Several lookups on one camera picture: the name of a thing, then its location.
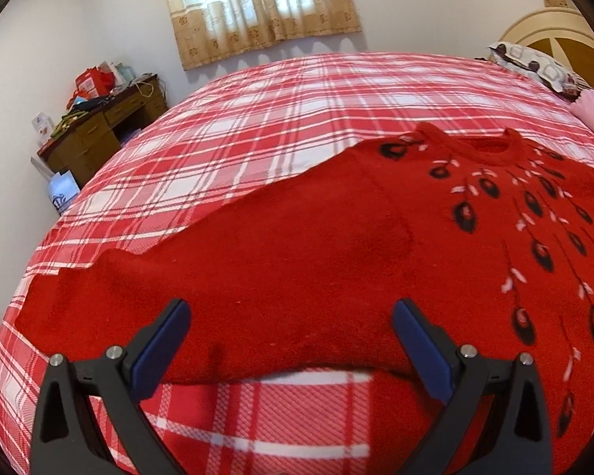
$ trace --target red sweater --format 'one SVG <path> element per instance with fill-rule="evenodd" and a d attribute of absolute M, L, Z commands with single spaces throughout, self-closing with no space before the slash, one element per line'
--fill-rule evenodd
<path fill-rule="evenodd" d="M 16 327 L 46 354 L 98 357 L 174 297 L 194 322 L 169 382 L 310 365 L 412 376 L 391 328 L 393 303 L 411 297 L 458 344 L 534 355 L 556 471 L 594 429 L 594 170 L 512 130 L 457 139 L 425 124 L 362 142 L 140 256 L 109 250 L 35 277 Z M 372 469 L 387 471 L 437 408 L 380 380 Z"/>

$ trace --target cable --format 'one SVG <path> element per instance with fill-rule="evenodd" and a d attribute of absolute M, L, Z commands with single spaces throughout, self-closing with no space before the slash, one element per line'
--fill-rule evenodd
<path fill-rule="evenodd" d="M 149 85 L 150 88 L 150 92 L 148 95 L 143 94 L 143 90 L 141 89 L 141 85 Z M 151 98 L 152 95 L 154 94 L 154 86 L 151 84 L 147 84 L 146 82 L 134 82 L 132 85 L 135 85 L 136 88 L 139 90 L 139 93 L 141 93 L 141 96 L 143 96 L 144 98 Z"/>

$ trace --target red bag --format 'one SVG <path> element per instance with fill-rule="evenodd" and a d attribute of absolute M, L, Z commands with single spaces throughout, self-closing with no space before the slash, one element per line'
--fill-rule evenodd
<path fill-rule="evenodd" d="M 114 89 L 114 74 L 90 68 L 77 77 L 74 82 L 80 93 L 87 94 L 89 99 L 93 99 L 110 94 L 110 91 Z"/>

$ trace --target red plaid bedspread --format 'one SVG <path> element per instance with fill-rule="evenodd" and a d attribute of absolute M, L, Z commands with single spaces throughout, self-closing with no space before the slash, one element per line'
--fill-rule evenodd
<path fill-rule="evenodd" d="M 543 86 L 490 63 L 407 53 L 319 55 L 220 78 L 120 151 L 36 250 L 0 329 L 0 444 L 20 473 L 47 359 L 13 327 L 35 274 L 141 253 L 247 192 L 364 139 L 429 121 L 450 133 L 519 130 L 594 166 L 594 134 Z M 363 474 L 368 373 L 309 370 L 215 386 L 161 386 L 143 404 L 191 474 Z M 133 470 L 105 409 L 112 454 Z"/>

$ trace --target patterned pillow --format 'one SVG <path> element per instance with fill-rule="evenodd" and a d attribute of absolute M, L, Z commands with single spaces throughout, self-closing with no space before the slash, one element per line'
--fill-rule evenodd
<path fill-rule="evenodd" d="M 590 88 L 580 75 L 534 48 L 506 41 L 491 44 L 489 48 L 504 61 L 536 73 L 543 84 L 571 100 L 576 100 L 584 88 Z"/>
<path fill-rule="evenodd" d="M 495 50 L 491 50 L 491 55 L 490 55 L 490 58 L 488 60 L 491 61 L 492 63 L 498 65 L 498 66 L 502 66 L 502 68 L 505 68 L 505 69 L 508 69 L 509 71 L 512 71 L 513 73 L 517 73 L 517 74 L 520 74 L 520 75 L 523 75 L 523 76 L 527 76 L 528 78 L 531 78 L 535 82 L 539 82 L 539 84 L 544 84 L 545 85 L 545 82 L 543 81 L 543 78 L 541 78 L 539 75 L 537 75 L 534 71 L 530 71 L 529 69 L 522 68 L 521 66 L 515 65 L 515 64 L 513 64 L 510 61 L 506 61 Z"/>

